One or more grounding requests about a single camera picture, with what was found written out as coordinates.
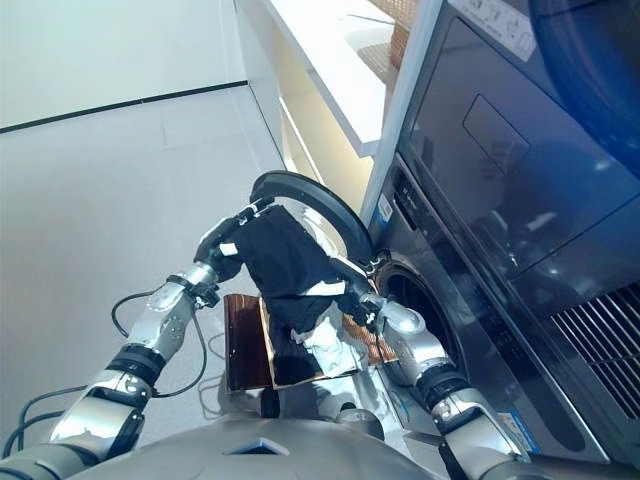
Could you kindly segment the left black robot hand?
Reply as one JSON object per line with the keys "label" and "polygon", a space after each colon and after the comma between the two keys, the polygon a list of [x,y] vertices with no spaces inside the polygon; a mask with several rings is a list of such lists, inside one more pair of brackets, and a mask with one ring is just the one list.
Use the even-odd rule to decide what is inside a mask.
{"label": "left black robot hand", "polygon": [[258,217],[274,200],[274,197],[261,198],[244,207],[238,214],[225,217],[211,227],[199,240],[194,262],[210,267],[218,283],[235,277],[241,270],[242,260],[237,258],[234,233]]}

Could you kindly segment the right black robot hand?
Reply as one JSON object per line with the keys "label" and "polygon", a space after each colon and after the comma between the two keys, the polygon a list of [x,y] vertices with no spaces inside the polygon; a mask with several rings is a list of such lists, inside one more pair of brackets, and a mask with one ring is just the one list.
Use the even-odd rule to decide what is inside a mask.
{"label": "right black robot hand", "polygon": [[378,296],[365,271],[342,256],[329,256],[333,271],[330,280],[320,280],[302,293],[303,296],[331,298],[339,310],[352,317],[358,326],[374,321],[380,310]]}

